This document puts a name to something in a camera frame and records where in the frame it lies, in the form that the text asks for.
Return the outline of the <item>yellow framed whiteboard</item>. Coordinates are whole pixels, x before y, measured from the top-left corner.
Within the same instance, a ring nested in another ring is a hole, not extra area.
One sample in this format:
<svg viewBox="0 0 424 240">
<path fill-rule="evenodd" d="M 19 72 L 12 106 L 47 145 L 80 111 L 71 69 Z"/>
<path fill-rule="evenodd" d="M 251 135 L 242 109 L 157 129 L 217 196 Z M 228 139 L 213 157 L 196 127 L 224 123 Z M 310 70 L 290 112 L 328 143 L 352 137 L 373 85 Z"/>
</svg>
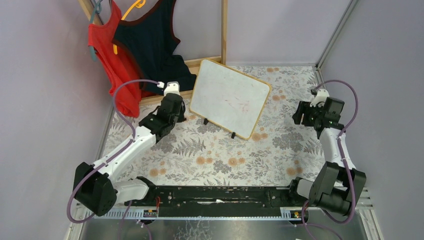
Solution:
<svg viewBox="0 0 424 240">
<path fill-rule="evenodd" d="M 203 59 L 189 111 L 241 139 L 251 138 L 272 86 L 226 65 Z"/>
</svg>

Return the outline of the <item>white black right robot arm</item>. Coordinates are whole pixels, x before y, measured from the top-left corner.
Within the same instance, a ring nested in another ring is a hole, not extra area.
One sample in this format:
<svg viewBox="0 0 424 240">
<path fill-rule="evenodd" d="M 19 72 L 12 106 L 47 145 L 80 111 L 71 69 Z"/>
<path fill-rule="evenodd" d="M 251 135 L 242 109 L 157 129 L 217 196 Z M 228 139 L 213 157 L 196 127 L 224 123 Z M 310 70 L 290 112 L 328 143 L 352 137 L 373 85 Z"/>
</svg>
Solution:
<svg viewBox="0 0 424 240">
<path fill-rule="evenodd" d="M 296 125 L 312 127 L 322 146 L 325 163 L 314 181 L 296 177 L 289 194 L 308 200 L 311 207 L 326 213 L 348 216 L 355 208 L 367 177 L 351 162 L 346 146 L 346 131 L 339 123 L 344 102 L 328 97 L 312 105 L 300 101 L 292 119 Z"/>
</svg>

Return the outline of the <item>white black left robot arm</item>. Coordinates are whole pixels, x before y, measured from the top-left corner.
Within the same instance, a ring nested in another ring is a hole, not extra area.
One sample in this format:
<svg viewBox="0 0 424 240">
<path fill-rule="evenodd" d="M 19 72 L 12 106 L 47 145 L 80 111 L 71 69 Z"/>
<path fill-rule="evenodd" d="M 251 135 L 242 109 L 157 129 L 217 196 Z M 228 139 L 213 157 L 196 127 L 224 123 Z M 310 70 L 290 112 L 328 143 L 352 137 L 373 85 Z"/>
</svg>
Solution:
<svg viewBox="0 0 424 240">
<path fill-rule="evenodd" d="M 118 177 L 137 155 L 150 150 L 177 123 L 183 122 L 184 114 L 183 97 L 167 93 L 160 105 L 139 122 L 134 134 L 107 156 L 92 164 L 83 162 L 76 168 L 71 199 L 99 217 L 116 204 L 144 199 L 150 188 L 145 181 L 138 178 L 118 181 Z"/>
</svg>

